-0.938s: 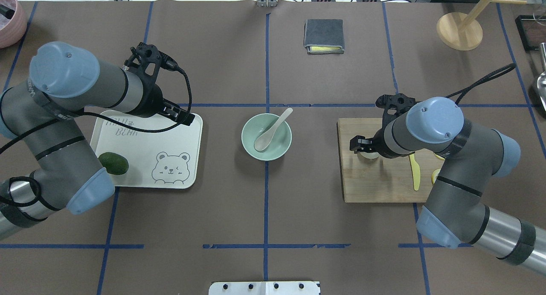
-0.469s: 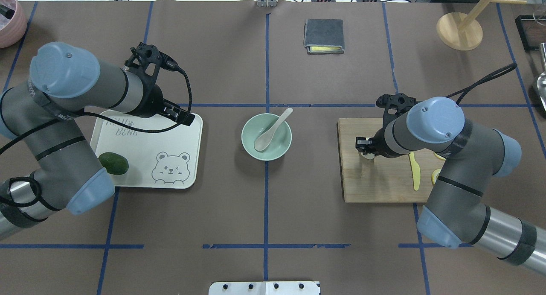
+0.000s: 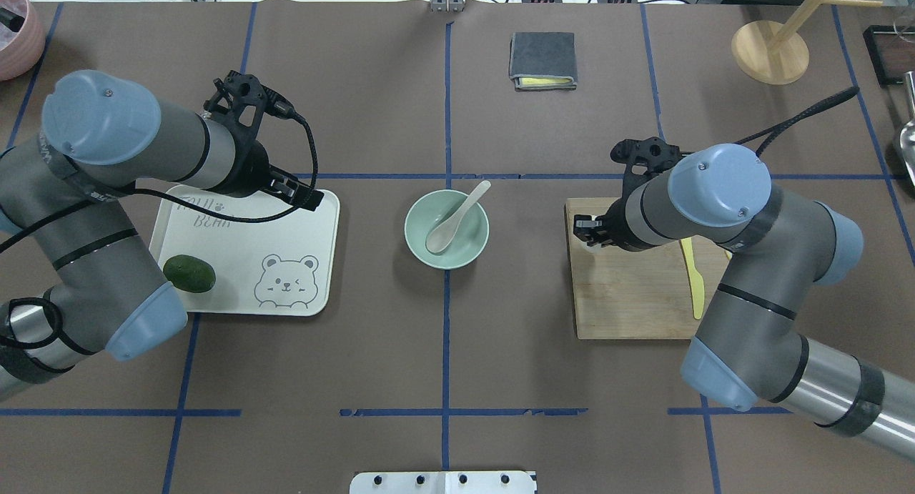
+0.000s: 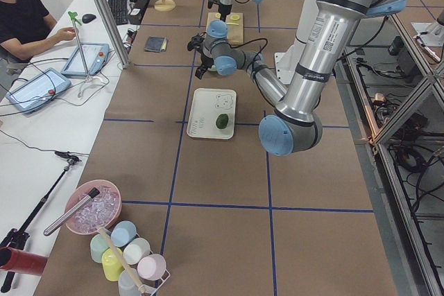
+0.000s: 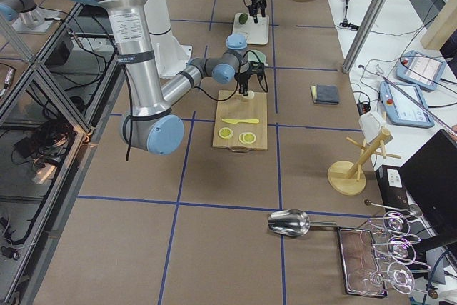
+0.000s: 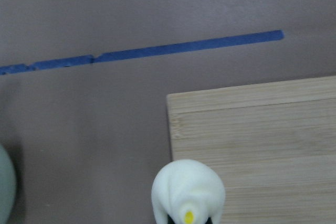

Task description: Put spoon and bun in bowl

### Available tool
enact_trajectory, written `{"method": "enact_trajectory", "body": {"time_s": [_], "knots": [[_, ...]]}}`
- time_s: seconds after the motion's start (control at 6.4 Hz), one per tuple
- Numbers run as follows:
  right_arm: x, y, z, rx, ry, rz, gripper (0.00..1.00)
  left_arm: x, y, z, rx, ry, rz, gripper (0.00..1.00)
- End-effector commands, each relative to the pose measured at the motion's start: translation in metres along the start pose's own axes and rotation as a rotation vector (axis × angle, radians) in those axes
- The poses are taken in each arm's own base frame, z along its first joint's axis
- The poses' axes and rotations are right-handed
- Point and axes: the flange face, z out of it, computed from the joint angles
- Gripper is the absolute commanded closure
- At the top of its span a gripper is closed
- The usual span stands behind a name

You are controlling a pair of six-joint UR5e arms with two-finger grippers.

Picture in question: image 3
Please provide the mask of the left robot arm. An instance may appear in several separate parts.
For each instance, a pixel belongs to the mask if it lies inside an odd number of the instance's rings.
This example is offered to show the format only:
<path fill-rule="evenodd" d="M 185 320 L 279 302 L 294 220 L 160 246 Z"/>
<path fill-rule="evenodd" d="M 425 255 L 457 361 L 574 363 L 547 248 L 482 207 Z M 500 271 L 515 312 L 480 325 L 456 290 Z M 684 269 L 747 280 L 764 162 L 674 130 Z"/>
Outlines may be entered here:
<path fill-rule="evenodd" d="M 8 250 L 33 237 L 60 282 L 2 304 L 2 399 L 42 385 L 85 358 L 125 361 L 187 324 L 177 288 L 151 256 L 121 200 L 166 194 L 156 179 L 226 197 L 261 192 L 313 211 L 323 193 L 269 162 L 264 116 L 306 127 L 293 104 L 251 74 L 229 71 L 195 112 L 104 71 L 62 77 L 39 131 L 2 154 L 2 230 Z"/>

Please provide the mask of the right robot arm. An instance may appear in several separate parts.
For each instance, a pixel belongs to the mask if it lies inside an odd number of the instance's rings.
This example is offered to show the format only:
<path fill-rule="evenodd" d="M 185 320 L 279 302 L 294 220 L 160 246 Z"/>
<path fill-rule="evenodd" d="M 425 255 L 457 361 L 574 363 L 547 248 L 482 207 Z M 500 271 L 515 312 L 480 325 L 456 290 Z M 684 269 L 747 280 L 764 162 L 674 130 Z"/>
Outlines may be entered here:
<path fill-rule="evenodd" d="M 781 404 L 843 438 L 911 460 L 913 383 L 798 334 L 815 285 L 835 285 L 864 249 L 857 224 L 828 205 L 778 187 L 745 146 L 683 153 L 663 140 L 621 140 L 622 195 L 601 216 L 575 216 L 589 247 L 645 252 L 703 237 L 730 252 L 681 374 L 710 400 L 746 412 Z"/>

